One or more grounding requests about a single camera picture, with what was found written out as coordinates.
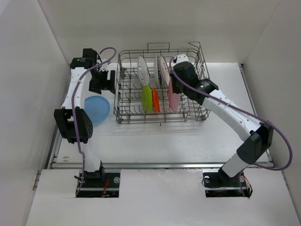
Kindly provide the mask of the blue plastic plate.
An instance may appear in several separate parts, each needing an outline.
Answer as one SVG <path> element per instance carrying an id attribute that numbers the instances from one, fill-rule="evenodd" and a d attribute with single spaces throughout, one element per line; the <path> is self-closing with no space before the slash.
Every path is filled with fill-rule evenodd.
<path id="1" fill-rule="evenodd" d="M 84 110 L 90 118 L 93 127 L 97 127 L 108 117 L 110 103 L 102 96 L 90 96 L 85 99 Z"/>

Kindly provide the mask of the pink plastic plate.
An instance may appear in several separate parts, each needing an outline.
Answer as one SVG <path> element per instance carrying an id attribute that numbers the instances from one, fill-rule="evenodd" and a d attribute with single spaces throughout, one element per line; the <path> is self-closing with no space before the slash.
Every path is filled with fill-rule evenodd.
<path id="1" fill-rule="evenodd" d="M 168 101 L 169 108 L 172 112 L 178 111 L 179 106 L 179 94 L 173 92 L 172 81 L 169 81 L 168 84 Z"/>

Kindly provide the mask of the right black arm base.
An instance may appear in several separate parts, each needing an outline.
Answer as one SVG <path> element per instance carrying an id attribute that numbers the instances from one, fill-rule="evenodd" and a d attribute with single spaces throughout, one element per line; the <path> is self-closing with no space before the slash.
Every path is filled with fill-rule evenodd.
<path id="1" fill-rule="evenodd" d="M 250 198 L 253 194 L 253 188 L 243 172 L 233 178 L 223 178 L 218 172 L 203 171 L 202 185 L 205 188 L 206 198 Z"/>

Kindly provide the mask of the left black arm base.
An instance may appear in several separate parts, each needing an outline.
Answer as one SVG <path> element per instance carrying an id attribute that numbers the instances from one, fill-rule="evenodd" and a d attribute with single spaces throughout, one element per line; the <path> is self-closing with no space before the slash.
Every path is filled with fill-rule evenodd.
<path id="1" fill-rule="evenodd" d="M 84 172 L 75 177 L 79 183 L 75 195 L 77 198 L 119 198 L 120 172 Z"/>

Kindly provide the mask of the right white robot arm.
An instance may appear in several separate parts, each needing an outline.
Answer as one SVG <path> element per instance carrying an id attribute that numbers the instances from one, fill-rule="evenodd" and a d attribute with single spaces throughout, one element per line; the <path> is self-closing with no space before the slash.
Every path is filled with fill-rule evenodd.
<path id="1" fill-rule="evenodd" d="M 273 128 L 242 112 L 210 79 L 200 80 L 188 61 L 170 64 L 173 89 L 216 114 L 243 141 L 236 153 L 218 171 L 218 180 L 229 185 L 247 166 L 253 165 L 270 147 Z"/>

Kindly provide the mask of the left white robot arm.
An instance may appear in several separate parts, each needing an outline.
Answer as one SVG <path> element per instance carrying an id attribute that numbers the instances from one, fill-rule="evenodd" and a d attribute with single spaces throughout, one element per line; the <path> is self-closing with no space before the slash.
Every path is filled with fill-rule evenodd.
<path id="1" fill-rule="evenodd" d="M 100 53 L 92 48 L 83 49 L 81 57 L 75 57 L 70 63 L 71 79 L 68 91 L 59 109 L 54 110 L 54 118 L 63 139 L 75 146 L 82 158 L 82 172 L 77 177 L 82 185 L 90 181 L 99 187 L 105 182 L 102 162 L 91 151 L 83 150 L 93 134 L 93 123 L 84 109 L 85 100 L 90 92 L 101 94 L 102 91 L 114 92 L 115 78 L 108 76 L 108 65 L 117 51 L 106 47 L 102 52 L 112 50 L 109 58 L 100 58 Z"/>

